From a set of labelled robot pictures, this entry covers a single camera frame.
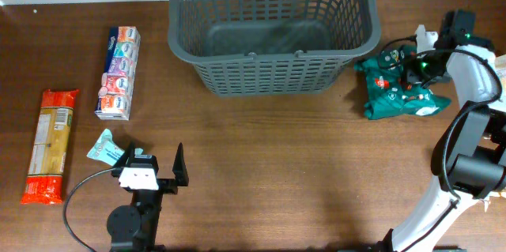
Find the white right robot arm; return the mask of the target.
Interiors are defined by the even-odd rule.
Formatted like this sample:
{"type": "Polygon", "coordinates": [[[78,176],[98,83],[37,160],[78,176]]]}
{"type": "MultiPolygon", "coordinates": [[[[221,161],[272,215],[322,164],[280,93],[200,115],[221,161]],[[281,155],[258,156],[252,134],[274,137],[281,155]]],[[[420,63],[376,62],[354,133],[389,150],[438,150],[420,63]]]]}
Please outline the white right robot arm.
{"type": "Polygon", "coordinates": [[[474,12],[457,9],[438,32],[419,26],[416,54],[397,63],[404,86],[453,82],[460,110],[432,151],[428,190],[374,251],[434,251],[467,209],[505,191],[505,90],[495,47],[474,35],[474,23],[474,12]]]}

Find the beige noodle packet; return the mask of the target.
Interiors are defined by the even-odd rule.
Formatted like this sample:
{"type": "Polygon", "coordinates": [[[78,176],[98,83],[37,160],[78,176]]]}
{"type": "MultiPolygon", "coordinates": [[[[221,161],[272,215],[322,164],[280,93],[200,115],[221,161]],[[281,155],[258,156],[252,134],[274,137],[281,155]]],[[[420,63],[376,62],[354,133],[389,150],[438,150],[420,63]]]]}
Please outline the beige noodle packet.
{"type": "Polygon", "coordinates": [[[506,94],[506,55],[496,57],[494,62],[497,76],[500,78],[502,97],[506,94]]]}

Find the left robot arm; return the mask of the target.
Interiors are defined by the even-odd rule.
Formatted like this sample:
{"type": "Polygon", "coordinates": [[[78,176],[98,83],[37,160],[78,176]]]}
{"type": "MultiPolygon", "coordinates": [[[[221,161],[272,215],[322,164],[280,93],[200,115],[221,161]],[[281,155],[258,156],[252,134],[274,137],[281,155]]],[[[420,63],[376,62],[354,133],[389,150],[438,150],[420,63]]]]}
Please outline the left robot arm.
{"type": "Polygon", "coordinates": [[[178,194],[178,189],[189,185],[189,176],[183,157],[183,145],[179,144],[172,166],[174,177],[161,179],[157,158],[154,155],[137,154],[134,144],[129,144],[112,168],[111,176],[132,194],[129,205],[114,209],[107,219],[112,251],[164,251],[156,244],[157,228],[162,210],[163,196],[178,194]]]}

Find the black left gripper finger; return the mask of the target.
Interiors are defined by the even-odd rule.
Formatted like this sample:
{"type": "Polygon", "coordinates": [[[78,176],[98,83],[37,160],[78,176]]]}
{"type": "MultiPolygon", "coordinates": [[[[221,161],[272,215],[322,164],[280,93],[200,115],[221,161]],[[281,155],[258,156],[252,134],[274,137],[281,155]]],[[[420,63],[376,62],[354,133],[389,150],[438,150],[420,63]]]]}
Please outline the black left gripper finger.
{"type": "Polygon", "coordinates": [[[178,145],[176,157],[174,159],[174,164],[172,166],[172,172],[175,176],[175,181],[176,181],[177,186],[188,186],[189,185],[189,176],[187,173],[187,167],[186,167],[184,156],[183,156],[183,144],[182,143],[179,143],[179,145],[178,145]]]}
{"type": "Polygon", "coordinates": [[[116,167],[128,167],[135,156],[135,143],[131,142],[116,162],[116,167]]]}

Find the green coffee bag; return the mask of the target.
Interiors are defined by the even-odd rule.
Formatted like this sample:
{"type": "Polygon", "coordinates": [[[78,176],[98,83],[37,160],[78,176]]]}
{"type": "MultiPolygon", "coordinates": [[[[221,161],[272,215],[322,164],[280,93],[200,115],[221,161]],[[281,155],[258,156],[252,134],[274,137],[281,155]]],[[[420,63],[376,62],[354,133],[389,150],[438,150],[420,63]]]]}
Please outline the green coffee bag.
{"type": "Polygon", "coordinates": [[[450,99],[438,96],[430,89],[402,85],[401,66],[388,70],[382,68],[383,65],[388,66],[415,55],[415,51],[413,45],[402,45],[355,63],[354,69],[365,75],[368,101],[364,104],[364,115],[368,119],[436,115],[451,104],[450,99]]]}

